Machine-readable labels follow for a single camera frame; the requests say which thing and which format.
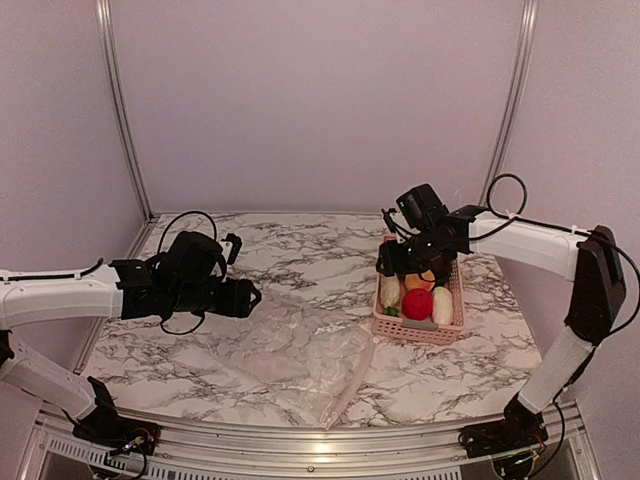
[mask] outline white marble surface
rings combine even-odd
[[[155,253],[171,216],[163,216],[141,258]],[[384,232],[379,216],[242,214],[216,216],[221,237],[244,245],[230,274],[261,289],[294,295],[365,326],[371,321],[374,264]],[[207,221],[187,217],[175,226],[211,234]],[[174,235],[168,235],[168,246]],[[383,340],[364,383],[336,426],[434,422],[497,413],[540,363],[518,305],[491,257],[461,257],[466,325],[448,347]],[[186,329],[189,314],[168,328]],[[85,373],[106,382],[116,405],[252,425],[309,425],[313,418],[250,376],[222,365],[211,316],[196,334],[167,336],[156,318],[109,321]]]

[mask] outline gray marble vein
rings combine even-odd
[[[173,216],[163,216],[141,258],[156,251]],[[229,274],[261,289],[335,312],[340,322],[368,327],[384,224],[375,215],[216,215],[220,237],[233,232],[244,245]],[[180,229],[211,234],[206,219],[180,220]],[[363,384],[336,425],[372,427],[497,413],[540,363],[516,300],[492,257],[460,257],[466,324],[448,347],[384,339]],[[167,328],[197,319],[178,314]],[[211,337],[224,320],[210,315],[193,335],[167,336],[158,320],[111,320],[86,372],[107,383],[116,405],[205,421],[252,425],[310,425],[308,412],[250,375],[223,365]]]

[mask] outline red tomato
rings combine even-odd
[[[433,311],[433,298],[424,288],[409,290],[402,299],[402,313],[411,320],[424,320]]]

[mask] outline white back wall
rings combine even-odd
[[[530,189],[527,216],[610,226],[640,261],[640,9],[637,2],[543,0],[523,103],[505,171]],[[519,202],[512,197],[512,204]],[[507,265],[538,344],[548,349],[569,308],[570,285]],[[635,276],[626,269],[627,308]],[[640,321],[604,342],[573,391],[606,480],[638,478]]]
[[[523,3],[113,2],[156,211],[376,211],[424,182],[476,202]]]
[[[121,257],[142,226],[95,11],[94,0],[0,2],[0,268],[82,268]],[[69,367],[89,325],[16,332]],[[16,478],[39,405],[0,385],[0,478]]]

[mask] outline transparent plastic sheet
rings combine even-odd
[[[375,349],[372,335],[339,311],[269,291],[249,318],[221,318],[208,343],[216,360],[327,429],[355,396]]]

